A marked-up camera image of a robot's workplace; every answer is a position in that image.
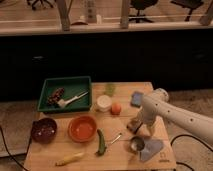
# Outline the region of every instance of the office chair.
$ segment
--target office chair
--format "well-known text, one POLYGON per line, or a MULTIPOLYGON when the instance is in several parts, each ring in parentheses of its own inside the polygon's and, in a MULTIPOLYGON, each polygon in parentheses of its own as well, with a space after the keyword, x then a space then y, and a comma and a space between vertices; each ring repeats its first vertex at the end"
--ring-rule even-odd
POLYGON ((203 5, 202 0, 172 0, 171 3, 182 6, 183 8, 189 8, 189 13, 185 21, 189 21, 193 11, 203 5))
POLYGON ((146 8, 155 5, 158 2, 158 0, 131 0, 130 5, 131 8, 134 8, 137 10, 136 15, 129 15, 130 18, 129 21, 135 20, 136 23, 139 23, 140 20, 148 23, 153 23, 152 20, 147 19, 145 14, 140 14, 141 10, 145 10, 146 8))
POLYGON ((36 5, 36 3, 39 2, 39 1, 41 2, 41 5, 42 5, 43 7, 45 7, 45 6, 44 6, 44 2, 45 2, 45 3, 47 3, 51 8, 53 8, 53 5, 52 5, 48 0, 27 0, 27 4, 32 6, 32 10, 36 10, 35 5, 36 5))

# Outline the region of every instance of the green plastic tray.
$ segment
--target green plastic tray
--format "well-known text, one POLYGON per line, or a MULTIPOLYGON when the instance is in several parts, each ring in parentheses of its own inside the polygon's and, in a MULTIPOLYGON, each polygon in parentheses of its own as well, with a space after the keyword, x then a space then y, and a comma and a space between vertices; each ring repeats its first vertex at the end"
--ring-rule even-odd
POLYGON ((38 103, 38 111, 44 113, 65 113, 72 111, 89 110, 92 105, 92 87, 89 76, 48 78, 44 81, 41 96, 38 103), (67 100, 81 92, 88 91, 84 97, 70 103, 65 108, 47 104, 47 98, 54 90, 63 87, 65 89, 61 98, 67 100))

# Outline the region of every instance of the cable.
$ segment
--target cable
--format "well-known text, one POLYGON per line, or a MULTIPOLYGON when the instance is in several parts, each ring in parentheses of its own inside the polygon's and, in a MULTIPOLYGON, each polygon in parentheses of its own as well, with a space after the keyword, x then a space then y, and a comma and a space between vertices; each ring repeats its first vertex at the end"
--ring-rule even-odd
POLYGON ((6 151, 7 151, 7 153, 9 154, 9 156, 10 156, 10 157, 22 168, 22 169, 24 169, 25 171, 29 171, 29 170, 26 169, 21 163, 19 163, 19 162, 13 157, 13 155, 9 152, 9 150, 8 150, 8 148, 7 148, 7 144, 6 144, 6 142, 5 142, 5 137, 4 137, 4 133, 3 133, 3 129, 2 129, 2 127, 1 127, 1 125, 0 125, 0 131, 1 131, 2 139, 3 139, 4 147, 5 147, 6 151))
MULTIPOLYGON (((203 145, 204 145, 207 149, 209 149, 211 152, 213 152, 213 149, 212 149, 210 146, 208 146, 206 143, 204 143, 203 141, 201 141, 201 140, 198 139, 197 137, 194 137, 194 136, 189 135, 189 134, 181 134, 181 135, 178 135, 178 136, 174 137, 174 138, 172 139, 172 141, 171 141, 171 146, 174 144, 175 140, 176 140, 177 138, 179 138, 179 137, 191 137, 191 138, 194 138, 195 140, 197 140, 198 142, 200 142, 201 144, 203 144, 203 145)), ((194 171, 194 169, 193 169, 191 166, 189 166, 188 164, 186 164, 186 163, 178 162, 178 161, 177 161, 176 163, 179 164, 179 165, 183 165, 183 166, 189 168, 191 171, 194 171)))
POLYGON ((211 152, 213 152, 213 149, 211 147, 209 147, 206 143, 204 143, 203 141, 201 141, 200 139, 198 139, 197 137, 194 137, 192 135, 189 135, 189 134, 181 134, 181 135, 178 135, 176 137, 174 137, 171 141, 171 146, 173 145, 174 141, 179 138, 179 137, 191 137, 191 138, 194 138, 195 140, 199 141, 201 144, 203 144, 206 148, 208 148, 211 152))
POLYGON ((183 166, 191 169, 191 171, 194 171, 194 169, 191 166, 189 166, 188 164, 186 164, 186 163, 183 163, 183 162, 176 162, 176 163, 179 164, 179 165, 183 165, 183 166))

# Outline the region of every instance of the clear glass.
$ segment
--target clear glass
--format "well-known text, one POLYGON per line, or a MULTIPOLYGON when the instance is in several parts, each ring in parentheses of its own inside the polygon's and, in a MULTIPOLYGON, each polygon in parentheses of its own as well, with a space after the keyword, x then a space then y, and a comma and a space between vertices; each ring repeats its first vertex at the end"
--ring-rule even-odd
MULTIPOLYGON (((53 5, 53 8, 45 2, 43 2, 42 5, 41 2, 38 1, 33 10, 32 6, 27 3, 27 0, 0 0, 1 33, 5 30, 8 31, 8 29, 15 31, 21 29, 23 31, 37 29, 37 31, 40 32, 44 30, 48 31, 48 29, 62 31, 62 20, 59 15, 57 3, 54 0, 48 1, 53 5)), ((68 9, 72 0, 65 1, 68 9)), ((171 25, 172 23, 184 22, 184 24, 187 25, 191 22, 198 21, 201 16, 205 14, 212 0, 201 0, 203 3, 197 5, 197 7, 192 10, 192 14, 188 17, 188 22, 185 20, 190 8, 181 5, 181 3, 184 3, 184 1, 198 2, 199 0, 158 0, 157 3, 147 6, 143 6, 143 4, 149 0, 141 0, 143 7, 139 5, 140 9, 137 9, 137 5, 134 6, 133 1, 134 0, 130 0, 129 25, 140 25, 140 27, 137 27, 138 29, 143 29, 143 27, 146 26, 148 29, 158 23, 163 23, 163 27, 166 28, 167 24, 171 25)), ((109 26, 113 26, 114 24, 117 24, 117 27, 119 27, 123 2, 123 0, 73 0, 70 11, 67 11, 71 30, 72 27, 76 28, 74 27, 76 25, 84 25, 81 30, 83 29, 85 32, 90 29, 90 26, 97 28, 101 26, 101 29, 105 31, 107 31, 108 28, 111 29, 112 27, 109 26), (92 8, 86 3, 88 1, 93 1, 92 8), (93 20, 88 18, 89 15, 93 15, 93 20)))

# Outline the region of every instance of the wooden table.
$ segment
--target wooden table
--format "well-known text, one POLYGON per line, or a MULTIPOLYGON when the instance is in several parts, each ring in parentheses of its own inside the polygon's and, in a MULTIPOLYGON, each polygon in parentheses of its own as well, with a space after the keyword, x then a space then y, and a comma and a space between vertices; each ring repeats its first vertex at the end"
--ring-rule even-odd
MULTIPOLYGON (((110 112, 99 112, 95 106, 96 99, 105 91, 105 83, 92 84, 93 105, 90 111, 66 114, 48 115, 56 120, 58 132, 52 143, 42 145, 32 142, 29 147, 25 167, 30 171, 77 171, 77 170, 145 170, 145 169, 172 169, 176 167, 168 135, 161 117, 157 117, 156 132, 153 138, 161 139, 164 148, 147 162, 139 161, 139 156, 129 151, 129 140, 133 135, 126 129, 127 123, 135 117, 139 108, 130 105, 131 95, 134 91, 149 93, 153 90, 149 82, 114 83, 115 94, 112 100, 122 105, 120 116, 112 116, 110 112), (98 128, 102 130, 106 143, 118 133, 124 135, 111 145, 105 154, 97 157, 94 153, 98 150, 99 138, 89 143, 74 143, 67 135, 67 127, 73 117, 79 115, 92 115, 96 118, 98 128), (77 162, 66 166, 56 167, 55 162, 64 156, 85 152, 85 156, 77 162)), ((139 134, 148 134, 145 127, 139 134)))

